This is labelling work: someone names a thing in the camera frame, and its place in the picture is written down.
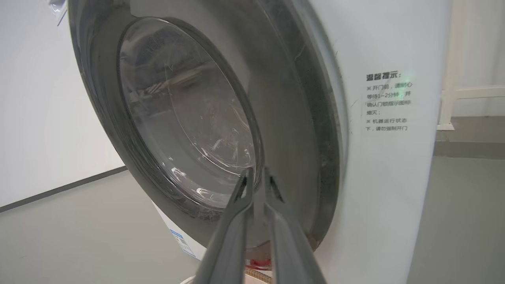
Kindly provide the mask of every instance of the white metal frame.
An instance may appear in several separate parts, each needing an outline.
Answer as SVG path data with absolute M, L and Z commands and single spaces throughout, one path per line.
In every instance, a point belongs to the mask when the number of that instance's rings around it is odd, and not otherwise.
M 467 18 L 467 1 L 452 1 L 452 13 L 449 34 L 449 49 L 447 53 L 447 66 L 445 70 L 445 83 L 442 90 L 442 102 L 440 116 L 438 118 L 438 130 L 454 130 L 450 122 L 452 108 L 458 99 L 494 98 L 505 97 L 505 85 L 482 86 L 474 88 L 456 88 L 456 80 L 459 76 L 459 62 L 463 35 L 465 33 L 465 19 Z

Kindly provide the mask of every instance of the blue and white sticker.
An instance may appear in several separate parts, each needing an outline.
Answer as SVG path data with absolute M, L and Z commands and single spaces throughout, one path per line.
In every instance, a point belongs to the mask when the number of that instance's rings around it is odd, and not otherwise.
M 172 235 L 174 235 L 174 238 L 177 240 L 177 242 L 181 246 L 182 250 L 185 251 L 188 255 L 196 258 L 193 251 L 189 248 L 188 244 L 184 240 L 184 237 L 181 234 L 179 234 L 178 232 L 173 231 L 172 229 L 170 229 L 170 232 L 172 232 Z

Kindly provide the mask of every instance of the washing machine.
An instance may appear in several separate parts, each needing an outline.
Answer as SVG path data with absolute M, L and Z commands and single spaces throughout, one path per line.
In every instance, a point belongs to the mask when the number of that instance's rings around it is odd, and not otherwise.
M 181 249 L 201 259 L 241 172 L 258 185 L 267 166 L 329 283 L 405 283 L 449 8 L 70 0 L 68 13 L 102 126 Z M 270 269 L 260 205 L 247 228 L 246 265 Z

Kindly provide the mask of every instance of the front-loading washing machine door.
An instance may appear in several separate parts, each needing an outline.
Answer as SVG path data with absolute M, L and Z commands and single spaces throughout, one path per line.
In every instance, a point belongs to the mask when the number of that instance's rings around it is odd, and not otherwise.
M 294 11 L 282 0 L 69 1 L 76 58 L 107 135 L 155 204 L 204 246 L 247 167 L 255 184 L 270 168 L 314 249 L 332 220 L 334 93 Z M 246 257 L 268 260 L 256 216 Z

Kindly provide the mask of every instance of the door glass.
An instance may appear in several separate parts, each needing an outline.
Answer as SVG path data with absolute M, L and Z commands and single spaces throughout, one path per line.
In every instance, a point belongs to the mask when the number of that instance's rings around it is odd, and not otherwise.
M 259 153 L 218 64 L 179 27 L 146 18 L 123 37 L 119 73 L 130 115 L 158 166 L 187 197 L 225 208 Z

